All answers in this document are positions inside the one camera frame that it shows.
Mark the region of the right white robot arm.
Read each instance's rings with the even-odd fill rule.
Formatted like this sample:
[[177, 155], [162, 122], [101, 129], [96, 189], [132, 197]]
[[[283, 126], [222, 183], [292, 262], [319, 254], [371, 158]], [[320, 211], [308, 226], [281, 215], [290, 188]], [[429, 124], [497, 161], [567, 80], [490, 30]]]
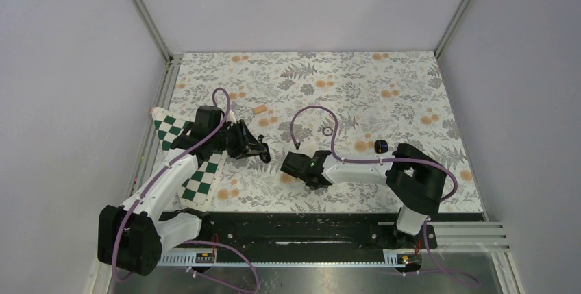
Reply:
[[439, 211], [449, 177], [445, 167], [403, 143], [391, 158], [380, 153], [367, 160], [336, 158], [330, 150], [289, 152], [281, 171], [314, 190], [347, 182], [387, 186], [403, 204], [393, 228], [394, 241], [402, 247], [416, 243], [424, 222]]

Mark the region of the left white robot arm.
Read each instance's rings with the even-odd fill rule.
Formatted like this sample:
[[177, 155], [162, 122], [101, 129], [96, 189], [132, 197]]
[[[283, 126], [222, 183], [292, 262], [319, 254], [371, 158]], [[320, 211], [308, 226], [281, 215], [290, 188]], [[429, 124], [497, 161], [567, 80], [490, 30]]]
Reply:
[[145, 276], [162, 255], [183, 242], [207, 245], [213, 230], [198, 216], [181, 212], [166, 221], [160, 217], [200, 165], [223, 152], [234, 159], [271, 160], [263, 137], [254, 137], [243, 120], [228, 120], [227, 113], [216, 106], [199, 107], [194, 120], [170, 144], [165, 164], [120, 206], [107, 205], [100, 212], [98, 261]]

